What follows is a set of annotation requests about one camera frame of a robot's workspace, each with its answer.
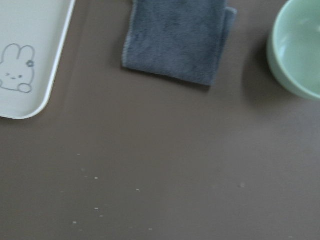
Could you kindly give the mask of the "cream serving tray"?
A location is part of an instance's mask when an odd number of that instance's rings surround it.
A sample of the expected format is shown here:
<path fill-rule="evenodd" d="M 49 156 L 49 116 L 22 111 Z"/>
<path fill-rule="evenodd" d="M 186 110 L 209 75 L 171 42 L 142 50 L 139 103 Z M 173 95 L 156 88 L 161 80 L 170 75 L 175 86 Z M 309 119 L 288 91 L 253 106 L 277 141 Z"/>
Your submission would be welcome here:
<path fill-rule="evenodd" d="M 76 2 L 0 2 L 0 115 L 28 119 L 47 105 Z"/>

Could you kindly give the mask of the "grey folded cloth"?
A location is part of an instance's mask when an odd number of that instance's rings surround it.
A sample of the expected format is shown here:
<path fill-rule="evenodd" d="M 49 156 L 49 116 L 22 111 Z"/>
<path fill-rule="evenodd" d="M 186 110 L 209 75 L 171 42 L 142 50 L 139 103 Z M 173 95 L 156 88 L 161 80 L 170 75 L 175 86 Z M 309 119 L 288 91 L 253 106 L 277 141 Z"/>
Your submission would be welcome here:
<path fill-rule="evenodd" d="M 122 66 L 211 86 L 236 16 L 225 0 L 135 0 Z"/>

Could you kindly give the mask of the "mint green bowl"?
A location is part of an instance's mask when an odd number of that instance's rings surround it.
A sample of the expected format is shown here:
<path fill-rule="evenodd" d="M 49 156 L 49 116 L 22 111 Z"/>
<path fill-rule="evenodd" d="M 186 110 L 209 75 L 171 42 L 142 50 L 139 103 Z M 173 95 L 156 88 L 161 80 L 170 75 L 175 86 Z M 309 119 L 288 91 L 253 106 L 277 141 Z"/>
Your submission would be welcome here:
<path fill-rule="evenodd" d="M 279 11 L 267 40 L 267 62 L 290 93 L 320 99 L 320 2 L 289 0 Z"/>

